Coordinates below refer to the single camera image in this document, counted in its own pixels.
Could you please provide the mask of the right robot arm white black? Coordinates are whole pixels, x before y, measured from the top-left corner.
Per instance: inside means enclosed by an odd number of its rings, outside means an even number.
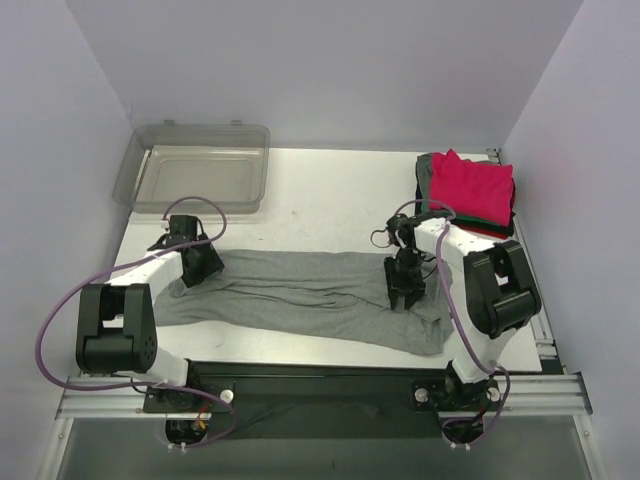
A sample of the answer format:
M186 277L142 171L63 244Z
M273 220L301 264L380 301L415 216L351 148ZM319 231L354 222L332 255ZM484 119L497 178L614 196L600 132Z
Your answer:
M522 245L496 242L453 225L445 217L397 214L386 224L390 243L398 248L384 260L390 307L405 310L427 290L421 272L425 256L436 268L462 347L453 355L455 376L443 383L448 404L465 408L479 395L478 382L492 375L509 340L542 307Z

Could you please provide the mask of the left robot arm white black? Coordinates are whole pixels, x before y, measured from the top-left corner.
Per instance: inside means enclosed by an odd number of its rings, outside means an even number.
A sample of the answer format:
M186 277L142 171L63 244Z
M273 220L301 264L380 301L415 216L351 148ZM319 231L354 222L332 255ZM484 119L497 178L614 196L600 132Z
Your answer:
M168 385L166 398L182 412L195 409L201 385L189 378L189 361L159 346L154 304L168 286L201 284L224 269L208 240L150 250L122 275L80 291L76 363L90 374L129 375Z

